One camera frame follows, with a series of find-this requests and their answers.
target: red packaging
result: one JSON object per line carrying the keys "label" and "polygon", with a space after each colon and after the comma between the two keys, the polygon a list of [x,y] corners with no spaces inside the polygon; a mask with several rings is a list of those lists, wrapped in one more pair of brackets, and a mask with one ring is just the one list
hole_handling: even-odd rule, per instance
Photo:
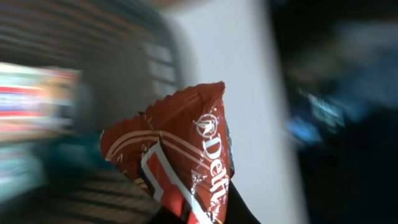
{"label": "red packaging", "polygon": [[223,82],[166,96],[101,136],[103,157],[187,223],[223,223],[230,163]]}

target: white stripe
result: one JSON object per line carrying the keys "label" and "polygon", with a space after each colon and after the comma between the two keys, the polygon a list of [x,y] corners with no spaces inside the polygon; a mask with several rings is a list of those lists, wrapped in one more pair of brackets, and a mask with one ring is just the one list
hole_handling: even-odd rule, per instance
{"label": "white stripe", "polygon": [[160,186],[160,184],[158,183],[158,181],[154,177],[153,173],[149,170],[149,167],[148,167],[147,164],[142,166],[142,170],[144,171],[144,173],[147,176],[149,182],[152,184],[152,186],[155,189],[154,199],[159,202],[162,199],[162,196],[163,196],[163,193],[164,193],[163,188]]}
{"label": "white stripe", "polygon": [[107,159],[112,158],[112,157],[113,157],[114,155],[116,155],[116,153],[118,153],[124,146],[130,145],[130,144],[132,144],[132,143],[136,143],[136,142],[139,142],[139,141],[145,141],[145,140],[156,141],[156,140],[158,140],[158,139],[159,139],[158,137],[142,137],[142,138],[130,139],[130,140],[124,142],[123,144],[121,144],[121,145],[115,150],[115,152],[112,153],[111,156],[109,156],[109,157],[107,156],[106,158],[107,158]]}
{"label": "white stripe", "polygon": [[195,214],[196,218],[198,219],[199,223],[209,223],[212,224],[210,221],[209,217],[206,215],[206,213],[202,210],[199,202],[196,200],[196,198],[190,193],[190,191],[184,186],[184,184],[181,182],[179,177],[176,175],[174,172],[172,166],[168,162],[165,154],[162,151],[162,148],[159,144],[155,144],[149,149],[149,152],[147,153],[147,157],[143,160],[141,160],[141,166],[144,172],[147,174],[145,170],[148,170],[151,176],[153,177],[152,172],[149,170],[148,165],[146,164],[146,160],[152,155],[153,153],[156,153],[157,157],[159,158],[160,163],[162,164],[166,174],[168,175],[171,183],[175,184],[181,191],[182,195],[184,196],[185,200],[190,204],[192,212]]}
{"label": "white stripe", "polygon": [[115,153],[113,153],[113,151],[123,141],[125,141],[125,140],[127,140],[127,139],[129,139],[131,137],[134,137],[134,136],[140,136],[140,135],[145,135],[145,134],[159,134],[161,136],[167,136],[167,137],[179,142],[180,144],[184,145],[185,147],[191,149],[192,151],[194,151],[198,155],[200,155],[203,158],[205,158],[207,161],[211,162],[211,160],[204,155],[203,151],[201,151],[200,149],[198,149],[195,146],[192,146],[190,143],[186,142],[185,140],[180,139],[179,137],[177,137],[177,136],[175,136],[175,135],[173,135],[171,133],[168,133],[166,131],[132,131],[130,133],[124,134],[123,136],[121,136],[118,140],[116,140],[112,144],[112,146],[109,148],[109,151],[108,151],[106,157],[111,157],[111,154],[115,155]]}
{"label": "white stripe", "polygon": [[[110,160],[110,158],[112,158],[113,156],[115,156],[122,148],[124,148],[124,147],[126,147],[126,146],[128,146],[128,145],[130,145],[130,144],[133,144],[133,143],[136,143],[136,142],[139,142],[139,141],[145,141],[145,140],[156,141],[156,140],[159,140],[159,138],[158,138],[158,137],[142,137],[142,138],[130,139],[130,140],[124,142],[123,144],[121,144],[121,145],[115,150],[115,152],[114,152],[110,157],[107,157],[107,158],[106,158],[106,160],[107,160],[107,161]],[[206,168],[206,169],[210,169],[206,164],[202,163],[202,162],[199,161],[197,158],[191,156],[189,153],[185,152],[184,150],[180,149],[179,147],[173,145],[172,143],[170,143],[170,142],[168,142],[168,141],[166,141],[166,140],[163,140],[163,142],[164,142],[164,144],[165,144],[166,146],[171,147],[172,149],[176,150],[177,152],[183,154],[184,156],[187,156],[187,157],[190,158],[191,160],[197,162],[200,166],[203,166],[203,167]]]}
{"label": "white stripe", "polygon": [[177,152],[183,154],[184,156],[187,156],[188,158],[190,158],[191,160],[197,162],[200,166],[203,166],[204,168],[210,170],[210,167],[208,167],[206,164],[204,164],[202,161],[198,160],[197,158],[191,156],[190,154],[188,154],[187,152],[185,152],[184,150],[180,149],[179,147],[171,144],[170,142],[163,140],[162,141],[166,146],[171,147],[172,149],[176,150]]}

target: candy wrapper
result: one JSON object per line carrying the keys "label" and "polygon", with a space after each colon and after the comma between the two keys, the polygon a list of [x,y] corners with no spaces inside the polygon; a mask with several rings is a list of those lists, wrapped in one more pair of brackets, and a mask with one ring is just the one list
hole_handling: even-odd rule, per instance
{"label": "candy wrapper", "polygon": [[158,100],[101,136],[103,157],[187,223],[223,223],[231,177],[223,82]]}

